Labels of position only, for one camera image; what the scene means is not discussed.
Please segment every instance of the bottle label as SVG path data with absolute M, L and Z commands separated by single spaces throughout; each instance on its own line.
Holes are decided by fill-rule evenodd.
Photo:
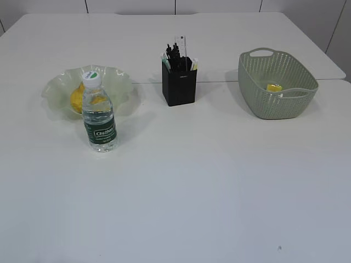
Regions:
M 115 119 L 101 125 L 92 125 L 84 122 L 89 141 L 93 144 L 107 144 L 117 136 Z

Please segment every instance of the bottle cap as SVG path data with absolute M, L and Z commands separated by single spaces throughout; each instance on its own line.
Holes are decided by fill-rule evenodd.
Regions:
M 82 76 L 86 88 L 96 88 L 101 85 L 101 77 L 96 71 L 85 72 Z

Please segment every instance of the plastic basket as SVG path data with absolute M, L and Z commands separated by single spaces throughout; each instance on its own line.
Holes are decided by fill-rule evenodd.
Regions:
M 270 51 L 268 56 L 253 52 Z M 239 59 L 239 86 L 252 112 L 262 119 L 288 119 L 299 116 L 311 102 L 318 83 L 292 55 L 270 48 L 242 53 Z M 268 84 L 282 86 L 281 92 L 267 91 Z

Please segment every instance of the pen holder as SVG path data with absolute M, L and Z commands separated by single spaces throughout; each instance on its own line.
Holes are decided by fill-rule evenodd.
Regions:
M 188 68 L 191 59 L 187 58 Z M 197 70 L 169 72 L 162 63 L 162 92 L 169 106 L 176 106 L 195 102 Z

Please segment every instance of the plastic bottle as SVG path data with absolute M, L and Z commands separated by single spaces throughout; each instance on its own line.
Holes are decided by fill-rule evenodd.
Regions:
M 101 87 L 95 71 L 82 76 L 85 87 L 82 115 L 91 147 L 98 152 L 111 151 L 117 145 L 117 130 L 112 102 Z

